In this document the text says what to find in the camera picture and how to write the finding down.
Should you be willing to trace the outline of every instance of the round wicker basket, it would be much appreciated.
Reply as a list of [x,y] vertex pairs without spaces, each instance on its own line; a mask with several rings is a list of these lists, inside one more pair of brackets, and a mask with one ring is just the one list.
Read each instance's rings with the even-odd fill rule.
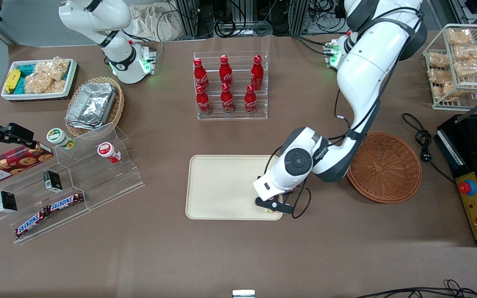
[[421,185],[421,162],[401,138],[370,132],[356,152],[347,178],[360,194],[375,202],[403,202]]
[[[109,83],[112,86],[114,86],[115,89],[117,89],[117,93],[115,94],[115,98],[114,98],[115,102],[112,104],[110,115],[108,115],[108,120],[106,121],[106,123],[113,122],[113,124],[117,125],[117,123],[119,123],[119,120],[121,119],[123,108],[125,107],[125,96],[123,94],[123,90],[121,90],[121,86],[119,86],[119,83],[117,83],[113,79],[110,79],[109,77],[102,77],[102,76],[96,77],[94,79],[90,79],[86,83]],[[75,100],[76,94],[78,94],[78,91],[80,91],[80,89],[82,88],[84,84],[78,87],[78,89],[73,93],[73,96],[71,97],[70,103],[67,107],[68,111],[70,110],[71,105]],[[85,130],[84,128],[76,128],[76,127],[70,126],[67,122],[66,122],[66,127],[67,127],[67,130],[75,137],[78,137],[90,131],[90,130]]]

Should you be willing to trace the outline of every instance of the white cloth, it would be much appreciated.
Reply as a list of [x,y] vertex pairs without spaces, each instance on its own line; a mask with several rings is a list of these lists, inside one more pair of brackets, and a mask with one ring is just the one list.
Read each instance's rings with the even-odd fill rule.
[[132,13],[132,32],[130,34],[138,37],[152,38],[157,41],[176,40],[184,35],[182,25],[180,24],[180,14],[175,10],[176,2],[154,2],[149,4],[132,4],[130,11]]

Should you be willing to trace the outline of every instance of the tiered acrylic display stand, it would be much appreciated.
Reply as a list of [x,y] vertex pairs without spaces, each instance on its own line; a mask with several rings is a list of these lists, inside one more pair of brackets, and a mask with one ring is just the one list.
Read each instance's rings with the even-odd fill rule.
[[[14,229],[42,207],[77,192],[83,192],[83,202],[76,202],[51,213],[15,243],[30,241],[144,186],[138,168],[128,155],[125,145],[127,140],[128,137],[123,131],[113,124],[107,124],[76,137],[73,149],[55,147],[54,159],[0,181],[0,191],[14,194],[17,202],[17,212],[0,212],[0,223],[9,225],[9,238],[13,239]],[[119,162],[111,163],[97,154],[97,147],[103,142],[110,142],[121,153]],[[58,194],[45,187],[43,173],[48,170],[60,175],[63,191]]]
[[[233,70],[233,103],[235,104],[235,112],[226,115],[222,109],[222,101],[220,93],[222,93],[222,83],[220,82],[220,56],[227,55],[229,65]],[[253,66],[253,57],[261,55],[265,73],[263,78],[263,86],[261,90],[255,91],[257,95],[257,112],[254,115],[247,115],[244,107],[244,96],[246,95],[246,87],[251,83],[251,68]],[[202,64],[207,71],[210,86],[206,90],[207,96],[212,108],[211,115],[201,115],[196,106],[198,120],[244,120],[244,119],[266,119],[268,117],[268,55],[267,51],[240,51],[240,52],[207,52],[195,53],[195,58],[200,58]],[[194,94],[196,97],[196,80],[194,80]]]

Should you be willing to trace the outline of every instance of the brown tabletop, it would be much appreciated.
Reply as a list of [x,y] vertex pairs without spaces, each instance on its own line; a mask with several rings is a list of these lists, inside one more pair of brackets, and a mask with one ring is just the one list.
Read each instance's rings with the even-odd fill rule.
[[[330,40],[333,36],[320,36]],[[269,52],[269,118],[200,122],[193,98],[193,52]],[[10,46],[10,61],[57,55],[80,66],[77,86],[112,76],[97,46]],[[403,138],[416,152],[416,115],[435,133],[454,115],[432,110],[420,53],[400,62],[371,127]],[[324,59],[290,38],[213,38],[171,42],[156,74],[122,85],[119,123],[146,186],[25,245],[0,225],[0,297],[229,297],[252,288],[260,298],[344,297],[455,279],[477,290],[477,248],[454,185],[423,164],[422,185],[394,205],[363,198],[343,179],[311,175],[312,203],[300,219],[201,221],[185,215],[189,160],[196,154],[270,154],[295,128],[344,132],[333,117],[336,75]],[[64,127],[67,101],[11,103],[0,98],[0,124],[37,127],[45,141]],[[339,113],[351,115],[341,100]],[[12,146],[5,145],[2,150]],[[434,161],[449,173],[435,145]]]

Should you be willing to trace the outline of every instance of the small jar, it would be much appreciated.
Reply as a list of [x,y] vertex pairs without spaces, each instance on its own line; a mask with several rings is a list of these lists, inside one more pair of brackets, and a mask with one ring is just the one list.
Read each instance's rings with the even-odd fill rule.
[[101,157],[107,158],[112,163],[116,163],[121,160],[121,153],[115,149],[111,143],[108,142],[100,144],[97,148],[97,153]]
[[69,150],[75,146],[75,140],[67,136],[60,128],[53,128],[47,133],[47,141],[59,146],[62,149]]

